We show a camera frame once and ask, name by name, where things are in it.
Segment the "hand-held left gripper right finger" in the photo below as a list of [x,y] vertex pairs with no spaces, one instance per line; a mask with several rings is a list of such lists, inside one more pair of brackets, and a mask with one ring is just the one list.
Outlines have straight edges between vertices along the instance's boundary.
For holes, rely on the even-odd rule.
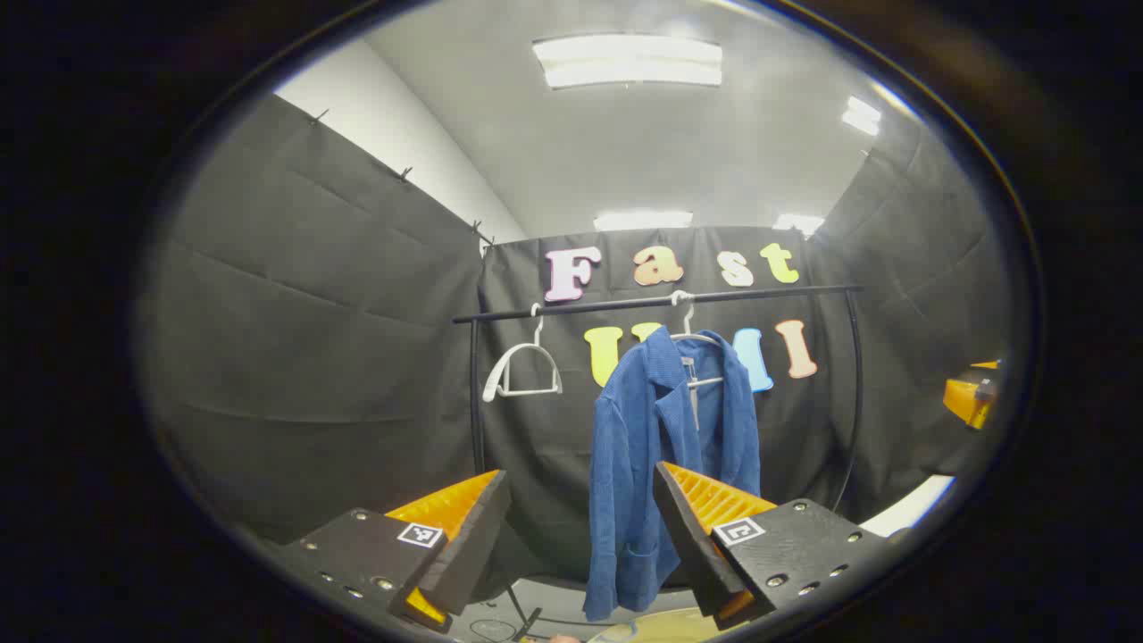
[[894,546],[809,499],[775,505],[673,463],[657,464],[654,498],[701,614],[718,630],[792,609]]

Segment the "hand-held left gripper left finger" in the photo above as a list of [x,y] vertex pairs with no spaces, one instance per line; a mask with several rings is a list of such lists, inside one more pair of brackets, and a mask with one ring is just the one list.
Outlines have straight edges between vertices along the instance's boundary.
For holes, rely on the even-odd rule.
[[288,544],[286,557],[363,617],[445,634],[491,557],[507,477],[486,472],[387,512],[350,509]]

